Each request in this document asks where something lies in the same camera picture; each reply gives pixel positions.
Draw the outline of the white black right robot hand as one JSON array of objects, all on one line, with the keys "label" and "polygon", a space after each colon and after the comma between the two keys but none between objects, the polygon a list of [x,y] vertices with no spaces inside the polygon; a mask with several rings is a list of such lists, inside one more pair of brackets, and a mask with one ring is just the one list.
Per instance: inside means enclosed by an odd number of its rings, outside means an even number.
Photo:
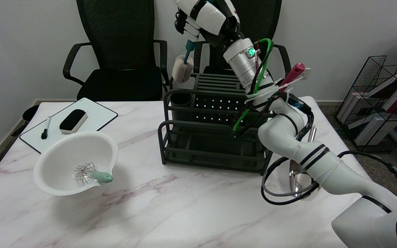
[{"label": "white black right robot hand", "polygon": [[230,0],[175,0],[175,29],[189,41],[202,36],[213,47],[227,48],[243,38],[236,9]]}]

